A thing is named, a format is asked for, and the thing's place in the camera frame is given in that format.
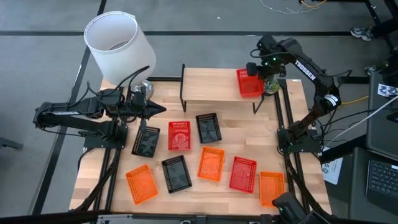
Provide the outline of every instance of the black basket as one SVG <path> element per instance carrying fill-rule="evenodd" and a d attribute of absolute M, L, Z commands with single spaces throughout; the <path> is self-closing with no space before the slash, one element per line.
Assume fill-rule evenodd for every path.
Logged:
<path fill-rule="evenodd" d="M 159 133 L 159 128 L 147 127 L 145 133 L 138 129 L 131 154 L 152 158 L 155 154 Z"/>
<path fill-rule="evenodd" d="M 197 126 L 200 143 L 203 144 L 222 140 L 216 113 L 198 115 Z"/>
<path fill-rule="evenodd" d="M 169 193 L 192 187 L 184 156 L 177 156 L 162 161 L 164 177 Z"/>

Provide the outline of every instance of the white cylinder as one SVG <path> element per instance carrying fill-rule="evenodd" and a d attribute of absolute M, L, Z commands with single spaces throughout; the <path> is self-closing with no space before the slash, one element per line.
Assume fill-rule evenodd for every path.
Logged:
<path fill-rule="evenodd" d="M 118 85 L 136 70 L 149 65 L 132 83 L 148 78 L 154 71 L 156 55 L 136 18 L 125 12 L 107 12 L 94 18 L 86 27 L 84 39 L 104 78 Z"/>

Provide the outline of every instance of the plastic basket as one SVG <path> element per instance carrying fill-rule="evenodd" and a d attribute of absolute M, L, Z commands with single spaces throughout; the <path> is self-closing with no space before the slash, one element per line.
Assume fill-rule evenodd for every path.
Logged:
<path fill-rule="evenodd" d="M 264 207 L 273 207 L 272 201 L 285 193 L 284 174 L 281 172 L 260 172 L 260 203 Z"/>
<path fill-rule="evenodd" d="M 231 172 L 231 189 L 253 194 L 257 162 L 235 156 Z"/>
<path fill-rule="evenodd" d="M 264 82 L 257 75 L 249 76 L 246 69 L 238 69 L 239 91 L 243 98 L 261 96 L 264 92 Z"/>
<path fill-rule="evenodd" d="M 126 178 L 135 204 L 142 203 L 158 194 L 148 165 L 128 172 Z"/>
<path fill-rule="evenodd" d="M 169 150 L 182 151 L 191 148 L 189 121 L 169 122 Z"/>
<path fill-rule="evenodd" d="M 222 140 L 216 113 L 196 116 L 200 143 L 211 143 Z"/>
<path fill-rule="evenodd" d="M 162 161 L 162 167 L 167 190 L 170 194 L 192 187 L 184 156 L 177 156 Z"/>
<path fill-rule="evenodd" d="M 198 177 L 220 181 L 223 173 L 225 152 L 222 149 L 203 146 L 198 169 Z"/>
<path fill-rule="evenodd" d="M 131 154 L 152 158 L 155 154 L 159 133 L 159 128 L 147 127 L 145 133 L 138 129 Z"/>

